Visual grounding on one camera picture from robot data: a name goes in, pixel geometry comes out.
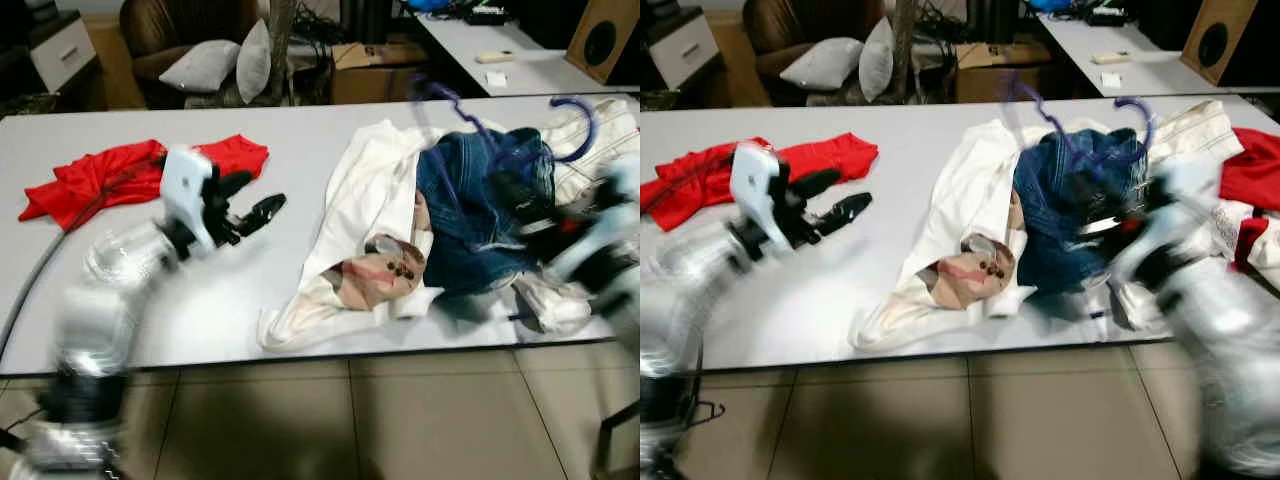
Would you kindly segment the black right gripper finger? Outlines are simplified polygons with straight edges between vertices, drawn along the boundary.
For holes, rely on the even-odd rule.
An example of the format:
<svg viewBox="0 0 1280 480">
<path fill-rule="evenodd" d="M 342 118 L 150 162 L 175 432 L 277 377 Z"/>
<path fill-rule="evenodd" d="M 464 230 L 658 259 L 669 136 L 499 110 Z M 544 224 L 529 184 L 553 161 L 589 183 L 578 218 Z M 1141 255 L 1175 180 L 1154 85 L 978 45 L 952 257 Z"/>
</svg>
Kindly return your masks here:
<svg viewBox="0 0 1280 480">
<path fill-rule="evenodd" d="M 1137 237 L 1137 206 L 1098 200 L 1085 210 L 1087 241 L 1133 241 Z"/>
<path fill-rule="evenodd" d="M 541 196 L 506 198 L 512 223 L 518 229 L 549 229 L 556 227 L 556 205 Z"/>
<path fill-rule="evenodd" d="M 532 201 L 541 197 L 516 172 L 493 172 L 486 180 L 499 201 Z"/>
<path fill-rule="evenodd" d="M 1071 200 L 1076 206 L 1117 206 L 1121 204 L 1121 197 L 1091 172 L 1071 174 Z"/>
</svg>

